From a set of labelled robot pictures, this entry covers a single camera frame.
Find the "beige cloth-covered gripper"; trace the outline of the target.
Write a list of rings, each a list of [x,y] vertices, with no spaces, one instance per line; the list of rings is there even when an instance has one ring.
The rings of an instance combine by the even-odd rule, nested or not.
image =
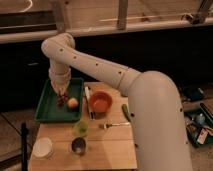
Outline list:
[[[49,78],[51,86],[57,95],[64,95],[68,89],[71,71],[68,70],[65,73],[54,73],[52,69],[49,69]]]

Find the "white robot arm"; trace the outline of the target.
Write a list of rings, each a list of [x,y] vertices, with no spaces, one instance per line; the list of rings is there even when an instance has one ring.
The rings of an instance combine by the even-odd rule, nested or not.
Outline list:
[[[128,98],[137,171],[193,171],[181,98],[171,78],[79,52],[69,33],[44,40],[41,49],[54,88],[66,87],[75,68]]]

